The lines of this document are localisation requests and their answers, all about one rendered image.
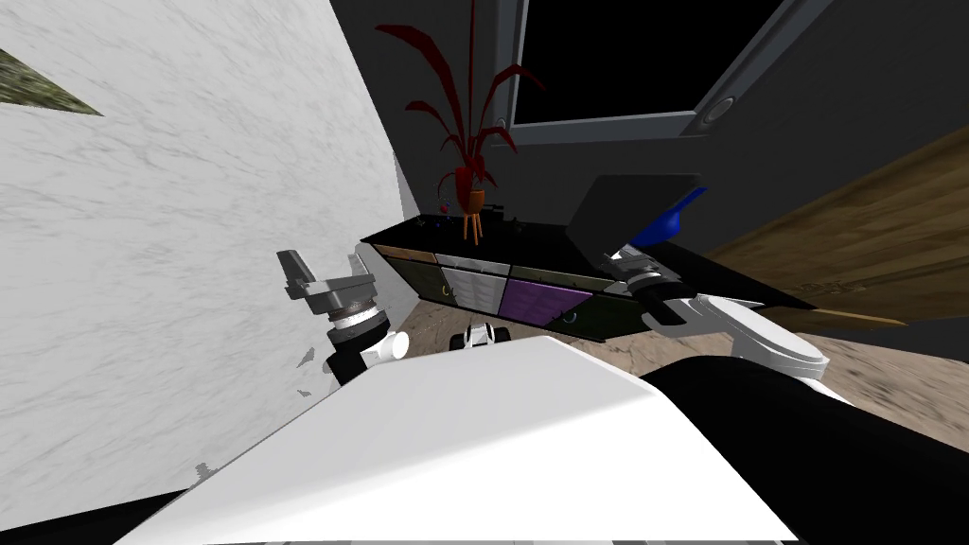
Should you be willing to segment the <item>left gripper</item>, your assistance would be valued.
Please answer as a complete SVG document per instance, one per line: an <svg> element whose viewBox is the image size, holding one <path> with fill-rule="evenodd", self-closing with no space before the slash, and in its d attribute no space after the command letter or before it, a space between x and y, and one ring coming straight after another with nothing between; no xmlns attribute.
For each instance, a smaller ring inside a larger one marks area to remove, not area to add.
<svg viewBox="0 0 969 545"><path fill-rule="evenodd" d="M297 251L280 251L276 256L287 279L287 295L291 300L305 299L314 315L350 308L377 295L376 278L359 254L347 257L352 276L322 281L316 281Z"/></svg>

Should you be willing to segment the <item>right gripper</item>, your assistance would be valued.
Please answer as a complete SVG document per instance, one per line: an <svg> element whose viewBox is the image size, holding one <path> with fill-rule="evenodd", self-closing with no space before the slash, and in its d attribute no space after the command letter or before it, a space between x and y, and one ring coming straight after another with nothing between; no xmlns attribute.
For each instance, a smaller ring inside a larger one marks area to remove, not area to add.
<svg viewBox="0 0 969 545"><path fill-rule="evenodd" d="M643 254L627 244L614 255L603 255L601 270L628 286L648 286L668 282L660 264L650 255Z"/></svg>

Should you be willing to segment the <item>blue curved object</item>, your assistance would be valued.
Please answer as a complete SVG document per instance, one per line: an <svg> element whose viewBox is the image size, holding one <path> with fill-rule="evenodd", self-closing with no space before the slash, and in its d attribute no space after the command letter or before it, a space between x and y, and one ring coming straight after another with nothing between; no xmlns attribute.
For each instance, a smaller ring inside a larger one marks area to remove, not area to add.
<svg viewBox="0 0 969 545"><path fill-rule="evenodd" d="M633 246L650 246L664 242L675 236L680 230L681 211L697 197L706 191L705 187L697 187L680 202L668 210L663 211L656 220L644 228L630 243Z"/></svg>

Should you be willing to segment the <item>black sideboard with coloured drawers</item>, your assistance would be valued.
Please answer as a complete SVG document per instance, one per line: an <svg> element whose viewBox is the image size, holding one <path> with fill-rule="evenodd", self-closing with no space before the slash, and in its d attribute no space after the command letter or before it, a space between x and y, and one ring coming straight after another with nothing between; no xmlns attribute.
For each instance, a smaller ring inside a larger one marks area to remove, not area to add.
<svg viewBox="0 0 969 545"><path fill-rule="evenodd" d="M665 270L640 304L579 254L563 226L502 220L473 239L469 224L420 216L365 241L421 300L599 343L644 332L647 310L670 318L670 300L697 293L749 301L755 308L811 309L673 242L644 247Z"/></svg>

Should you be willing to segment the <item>red plant in orange pot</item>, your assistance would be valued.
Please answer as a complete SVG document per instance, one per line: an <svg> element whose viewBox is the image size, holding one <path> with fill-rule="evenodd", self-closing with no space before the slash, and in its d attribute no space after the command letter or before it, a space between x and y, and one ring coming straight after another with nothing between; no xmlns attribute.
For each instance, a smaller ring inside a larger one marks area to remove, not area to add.
<svg viewBox="0 0 969 545"><path fill-rule="evenodd" d="M476 2L469 0L468 25L468 56L467 56L467 106L462 107L457 93L457 87L449 63L432 37L413 26L405 25L377 25L375 30L394 37L418 51L423 60L438 77L442 90L450 108L454 126L451 128L444 117L428 102L415 100L405 106L408 112L420 112L430 115L441 126L446 134L442 145L452 144L457 150L460 164L444 174L438 182L442 185L446 180L454 182L456 198L463 216L463 237L472 234L475 243L484 235L480 213L484 206L485 193L478 186L484 182L496 186L492 174L487 170L483 156L485 140L490 135L497 135L513 151L517 146L510 131L499 124L485 125L485 114L497 93L498 88L513 77L525 77L532 81L539 89L543 84L527 69L518 63L512 63L494 76L480 117L476 123L472 121L474 114L474 60L475 60L475 32L476 32Z"/></svg>

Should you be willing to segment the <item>grey framed dark window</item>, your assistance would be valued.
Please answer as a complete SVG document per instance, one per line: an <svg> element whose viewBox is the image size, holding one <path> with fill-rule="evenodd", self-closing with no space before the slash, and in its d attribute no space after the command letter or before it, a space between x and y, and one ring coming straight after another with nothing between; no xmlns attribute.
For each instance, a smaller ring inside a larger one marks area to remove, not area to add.
<svg viewBox="0 0 969 545"><path fill-rule="evenodd" d="M834 0L498 0L492 118L521 146L702 137Z"/></svg>

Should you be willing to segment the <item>brown wooden door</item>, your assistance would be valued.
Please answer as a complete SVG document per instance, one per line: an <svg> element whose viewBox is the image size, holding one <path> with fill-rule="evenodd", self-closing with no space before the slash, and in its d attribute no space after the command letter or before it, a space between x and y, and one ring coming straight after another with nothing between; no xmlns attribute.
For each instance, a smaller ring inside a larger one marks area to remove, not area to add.
<svg viewBox="0 0 969 545"><path fill-rule="evenodd" d="M969 316L969 125L712 251L809 309L795 332Z"/></svg>

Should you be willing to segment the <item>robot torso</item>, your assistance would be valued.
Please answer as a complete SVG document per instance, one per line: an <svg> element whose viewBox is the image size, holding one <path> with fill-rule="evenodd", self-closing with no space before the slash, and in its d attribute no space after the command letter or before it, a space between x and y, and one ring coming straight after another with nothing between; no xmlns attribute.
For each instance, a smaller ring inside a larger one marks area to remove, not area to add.
<svg viewBox="0 0 969 545"><path fill-rule="evenodd" d="M550 337L380 363L116 545L780 541L667 396Z"/></svg>

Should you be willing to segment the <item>green mottled wall picture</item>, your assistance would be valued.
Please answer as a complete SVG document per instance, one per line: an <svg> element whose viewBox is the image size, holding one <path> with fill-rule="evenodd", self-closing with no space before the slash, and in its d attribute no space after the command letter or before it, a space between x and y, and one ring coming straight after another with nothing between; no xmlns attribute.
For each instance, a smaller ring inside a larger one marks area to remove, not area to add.
<svg viewBox="0 0 969 545"><path fill-rule="evenodd" d="M98 115L76 96L0 49L0 103Z"/></svg>

